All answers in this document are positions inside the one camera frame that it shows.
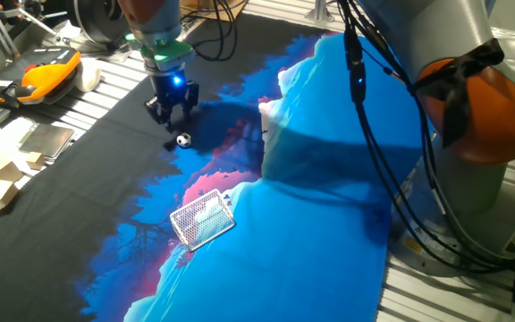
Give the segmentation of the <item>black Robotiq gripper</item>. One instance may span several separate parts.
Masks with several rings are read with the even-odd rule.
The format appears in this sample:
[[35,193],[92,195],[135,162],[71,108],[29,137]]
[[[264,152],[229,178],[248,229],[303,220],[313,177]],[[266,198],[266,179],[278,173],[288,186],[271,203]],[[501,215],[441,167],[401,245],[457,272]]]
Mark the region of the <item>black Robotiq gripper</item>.
[[191,121],[191,111],[198,104],[199,85],[186,81],[184,71],[170,72],[150,77],[155,96],[144,103],[148,114],[168,132],[172,131],[172,111],[182,106],[182,114],[187,123]]

